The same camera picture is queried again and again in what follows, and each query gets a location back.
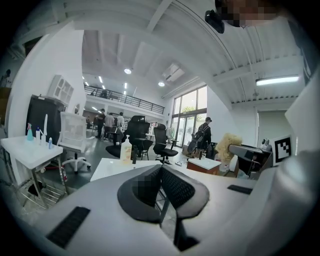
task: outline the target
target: stuffed toy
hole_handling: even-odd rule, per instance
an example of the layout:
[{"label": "stuffed toy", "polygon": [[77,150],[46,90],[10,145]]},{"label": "stuffed toy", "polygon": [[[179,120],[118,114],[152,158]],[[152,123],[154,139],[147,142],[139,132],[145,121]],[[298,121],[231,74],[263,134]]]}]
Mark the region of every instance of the stuffed toy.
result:
[{"label": "stuffed toy", "polygon": [[242,138],[240,136],[226,133],[222,140],[216,145],[215,150],[218,151],[218,156],[223,163],[229,164],[231,159],[234,157],[235,154],[229,151],[230,145],[241,145]]}]

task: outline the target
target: air conditioner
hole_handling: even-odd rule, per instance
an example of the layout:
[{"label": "air conditioner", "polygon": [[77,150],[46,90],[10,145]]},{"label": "air conditioner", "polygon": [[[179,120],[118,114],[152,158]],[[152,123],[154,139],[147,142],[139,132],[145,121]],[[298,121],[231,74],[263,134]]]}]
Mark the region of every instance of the air conditioner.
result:
[{"label": "air conditioner", "polygon": [[185,72],[175,63],[162,74],[167,82],[174,82],[181,77]]}]

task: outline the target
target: ceiling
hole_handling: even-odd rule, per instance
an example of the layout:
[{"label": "ceiling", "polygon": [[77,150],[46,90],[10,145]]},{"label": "ceiling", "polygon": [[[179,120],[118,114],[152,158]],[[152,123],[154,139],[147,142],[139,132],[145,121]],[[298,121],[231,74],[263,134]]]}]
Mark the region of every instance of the ceiling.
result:
[{"label": "ceiling", "polygon": [[[166,81],[163,73],[171,64],[179,66],[184,74],[175,81]],[[130,36],[94,30],[84,31],[82,71],[91,86],[101,87],[101,76],[106,89],[123,93],[124,83],[127,83],[127,93],[131,96],[136,87],[141,86],[163,96],[195,77],[185,66],[156,47]],[[159,82],[165,82],[165,86],[160,87]]]},{"label": "ceiling", "polygon": [[[288,22],[279,17],[245,29],[226,25],[219,34],[204,21],[205,12],[214,8],[214,0],[44,1],[21,25],[15,40],[27,42],[74,17],[75,29],[85,30],[86,78],[102,76],[120,87],[128,82],[130,88],[164,98],[206,83],[229,107],[297,97],[305,86],[303,60]],[[184,75],[158,86],[172,63],[181,66]],[[133,69],[132,74],[126,75],[124,68]],[[284,75],[301,79],[256,86],[256,79]]]}]

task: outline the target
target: window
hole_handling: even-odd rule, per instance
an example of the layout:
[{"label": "window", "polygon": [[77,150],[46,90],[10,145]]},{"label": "window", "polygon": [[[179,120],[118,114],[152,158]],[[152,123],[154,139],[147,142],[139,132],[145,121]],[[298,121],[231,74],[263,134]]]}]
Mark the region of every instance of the window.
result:
[{"label": "window", "polygon": [[180,113],[196,110],[196,104],[197,104],[197,91],[195,90],[182,96]]},{"label": "window", "polygon": [[174,100],[174,112],[173,112],[173,114],[179,114],[180,102],[181,102],[181,97],[176,98]]},{"label": "window", "polygon": [[177,147],[189,145],[207,117],[207,87],[188,92],[174,100],[171,127],[175,129]]},{"label": "window", "polygon": [[198,90],[198,107],[197,110],[207,108],[207,87],[202,87]]}]

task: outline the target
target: mesh chair back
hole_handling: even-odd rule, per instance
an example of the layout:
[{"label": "mesh chair back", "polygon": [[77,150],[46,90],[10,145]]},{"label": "mesh chair back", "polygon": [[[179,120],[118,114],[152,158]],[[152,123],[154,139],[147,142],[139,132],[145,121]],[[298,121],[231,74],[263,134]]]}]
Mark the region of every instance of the mesh chair back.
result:
[{"label": "mesh chair back", "polygon": [[146,133],[148,132],[150,127],[150,123],[145,122],[141,118],[136,118],[133,116],[132,119],[128,123],[128,127],[124,132],[124,139],[126,139],[126,135],[130,135],[129,141],[132,145],[141,144],[140,142],[135,141],[135,139],[145,139]]},{"label": "mesh chair back", "polygon": [[59,145],[80,150],[86,147],[86,118],[74,113],[61,112]]}]

